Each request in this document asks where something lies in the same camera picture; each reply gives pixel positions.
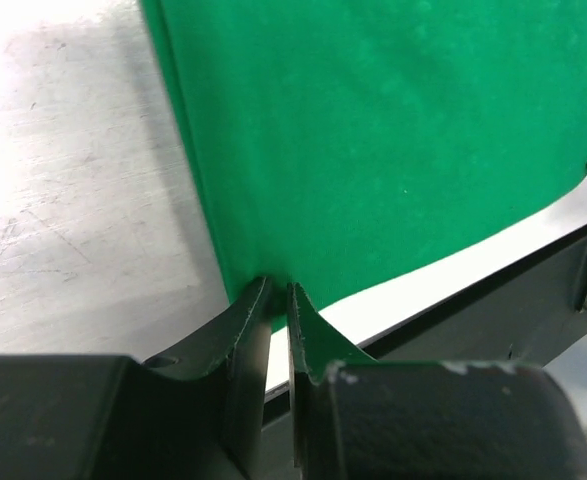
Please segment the green t-shirt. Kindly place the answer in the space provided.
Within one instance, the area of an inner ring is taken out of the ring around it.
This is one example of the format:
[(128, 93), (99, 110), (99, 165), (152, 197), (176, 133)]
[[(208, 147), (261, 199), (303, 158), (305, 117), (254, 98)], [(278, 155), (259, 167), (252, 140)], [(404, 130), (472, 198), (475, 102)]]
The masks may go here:
[(587, 225), (587, 1), (145, 1), (230, 298), (365, 341)]

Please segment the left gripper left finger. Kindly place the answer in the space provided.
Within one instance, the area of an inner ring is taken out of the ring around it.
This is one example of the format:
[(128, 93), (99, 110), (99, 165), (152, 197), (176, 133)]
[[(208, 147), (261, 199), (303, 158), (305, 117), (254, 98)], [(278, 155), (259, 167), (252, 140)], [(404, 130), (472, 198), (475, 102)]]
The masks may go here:
[(0, 355), (0, 479), (249, 479), (257, 469), (270, 279), (168, 349)]

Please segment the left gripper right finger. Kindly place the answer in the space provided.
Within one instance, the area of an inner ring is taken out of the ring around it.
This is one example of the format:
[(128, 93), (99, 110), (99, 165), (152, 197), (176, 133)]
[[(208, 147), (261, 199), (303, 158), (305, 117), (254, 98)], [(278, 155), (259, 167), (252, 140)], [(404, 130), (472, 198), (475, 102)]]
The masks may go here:
[(587, 479), (559, 385), (506, 361), (380, 362), (287, 292), (294, 462), (305, 479)]

